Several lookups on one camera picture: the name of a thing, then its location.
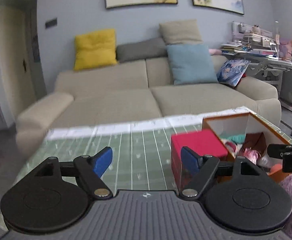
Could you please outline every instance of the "gray ridged panel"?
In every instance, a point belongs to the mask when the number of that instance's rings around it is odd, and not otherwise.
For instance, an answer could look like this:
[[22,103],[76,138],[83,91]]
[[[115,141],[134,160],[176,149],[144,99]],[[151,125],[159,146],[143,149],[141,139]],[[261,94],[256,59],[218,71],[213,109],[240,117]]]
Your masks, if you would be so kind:
[[282,231],[235,234],[215,225],[196,202],[172,191],[148,194],[122,190],[111,200],[97,201],[86,217],[61,232],[31,236],[11,231],[3,240],[291,240]]

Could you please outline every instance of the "sofa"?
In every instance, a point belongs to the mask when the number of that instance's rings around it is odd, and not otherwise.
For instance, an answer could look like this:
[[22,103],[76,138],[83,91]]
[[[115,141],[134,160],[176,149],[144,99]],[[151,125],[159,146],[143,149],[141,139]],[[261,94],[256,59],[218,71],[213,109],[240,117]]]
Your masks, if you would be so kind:
[[[227,60],[211,56],[217,73]],[[232,89],[218,83],[173,85],[167,57],[59,74],[55,91],[16,121],[17,145],[33,154],[53,128],[141,121],[246,106],[275,125],[281,120],[277,90],[252,77]]]

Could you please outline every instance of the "metal screw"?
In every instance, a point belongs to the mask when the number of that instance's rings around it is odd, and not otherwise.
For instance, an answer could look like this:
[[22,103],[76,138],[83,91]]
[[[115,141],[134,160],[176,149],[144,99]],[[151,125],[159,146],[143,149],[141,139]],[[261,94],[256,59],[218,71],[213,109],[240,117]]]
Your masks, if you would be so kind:
[[94,194],[98,197],[107,197],[110,194],[110,191],[106,188],[99,188],[94,191]]
[[198,192],[192,188],[187,188],[187,189],[184,189],[182,191],[182,194],[185,196],[185,197],[196,197]]

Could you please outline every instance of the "yellow pillow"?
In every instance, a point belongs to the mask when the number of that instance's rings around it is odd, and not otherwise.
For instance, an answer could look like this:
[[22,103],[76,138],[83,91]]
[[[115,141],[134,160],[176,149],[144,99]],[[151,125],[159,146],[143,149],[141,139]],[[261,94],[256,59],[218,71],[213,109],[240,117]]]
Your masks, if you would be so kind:
[[116,35],[114,29],[95,31],[75,37],[74,70],[115,65]]

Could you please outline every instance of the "red box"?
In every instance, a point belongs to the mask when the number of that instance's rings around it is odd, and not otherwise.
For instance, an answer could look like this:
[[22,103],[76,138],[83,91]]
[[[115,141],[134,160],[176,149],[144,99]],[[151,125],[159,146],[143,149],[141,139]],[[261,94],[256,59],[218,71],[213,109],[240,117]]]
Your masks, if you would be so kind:
[[181,149],[184,146],[189,147],[198,155],[213,155],[226,160],[228,151],[223,143],[211,130],[202,130],[199,132],[181,133],[172,135],[172,171],[176,186],[181,191],[190,180],[186,170],[183,170],[181,161]]

